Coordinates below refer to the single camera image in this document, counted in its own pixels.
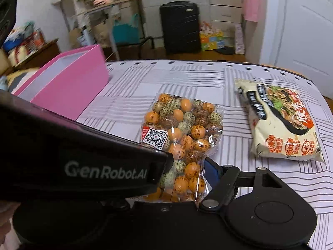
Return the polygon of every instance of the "luggage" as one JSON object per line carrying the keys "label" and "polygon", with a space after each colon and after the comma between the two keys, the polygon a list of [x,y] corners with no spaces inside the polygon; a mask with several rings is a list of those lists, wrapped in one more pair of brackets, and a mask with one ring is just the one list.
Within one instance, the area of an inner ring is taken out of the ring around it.
{"label": "luggage", "polygon": [[176,1],[159,7],[167,53],[192,53],[201,50],[199,9],[196,3]]}

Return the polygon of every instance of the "white and gray patterned sheet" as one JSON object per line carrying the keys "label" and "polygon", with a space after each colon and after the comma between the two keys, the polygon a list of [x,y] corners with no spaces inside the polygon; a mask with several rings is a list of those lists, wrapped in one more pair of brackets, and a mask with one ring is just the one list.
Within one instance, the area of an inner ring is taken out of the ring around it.
{"label": "white and gray patterned sheet", "polygon": [[[107,64],[110,82],[77,119],[90,127],[139,142],[140,124],[156,93],[170,93],[223,105],[223,136],[212,159],[254,172],[264,166],[302,196],[316,211],[312,249],[333,249],[333,116],[309,80],[288,71],[232,62],[173,60],[119,61]],[[234,79],[294,88],[315,121],[326,164],[258,158],[249,154],[252,136]],[[242,188],[238,195],[251,189]]]}

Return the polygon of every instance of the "tissue box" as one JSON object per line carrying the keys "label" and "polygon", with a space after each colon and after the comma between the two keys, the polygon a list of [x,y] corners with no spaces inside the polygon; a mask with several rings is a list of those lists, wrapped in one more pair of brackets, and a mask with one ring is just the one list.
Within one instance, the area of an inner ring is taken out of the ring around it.
{"label": "tissue box", "polygon": [[59,54],[31,76],[14,95],[76,120],[109,80],[99,45]]}
{"label": "tissue box", "polygon": [[200,31],[201,49],[203,51],[215,50],[224,47],[223,32],[204,33]]}

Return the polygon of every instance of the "plastic bag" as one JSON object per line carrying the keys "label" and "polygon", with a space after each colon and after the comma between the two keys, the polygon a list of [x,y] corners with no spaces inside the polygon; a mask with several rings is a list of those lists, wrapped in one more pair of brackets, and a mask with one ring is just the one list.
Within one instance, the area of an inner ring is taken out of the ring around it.
{"label": "plastic bag", "polygon": [[235,80],[249,112],[256,156],[324,162],[316,128],[297,91]]}
{"label": "plastic bag", "polygon": [[157,94],[144,117],[141,144],[172,153],[174,165],[163,174],[156,193],[146,201],[195,201],[211,190],[204,159],[217,151],[223,108],[209,102]]}

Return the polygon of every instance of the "wooden floor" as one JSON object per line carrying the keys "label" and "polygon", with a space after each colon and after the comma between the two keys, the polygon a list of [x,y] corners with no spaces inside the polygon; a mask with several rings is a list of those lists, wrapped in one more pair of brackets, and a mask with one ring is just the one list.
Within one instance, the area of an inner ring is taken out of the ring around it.
{"label": "wooden floor", "polygon": [[201,51],[194,54],[172,54],[167,55],[168,59],[177,60],[222,60],[222,61],[235,61],[235,62],[246,62],[245,55],[223,55],[216,51]]}
{"label": "wooden floor", "polygon": [[[108,57],[111,54],[111,50],[106,51],[104,49],[104,54]],[[138,47],[120,47],[119,55],[121,60],[136,60],[138,58]],[[167,55],[164,48],[150,49],[149,43],[145,43],[142,49],[142,59],[175,59],[175,60],[185,60],[185,61],[196,61],[196,60],[212,60],[212,61],[235,61],[235,62],[246,62],[244,55],[223,55],[216,51],[200,51],[197,53],[189,54],[171,54]],[[328,106],[333,113],[333,100],[324,97]]]}

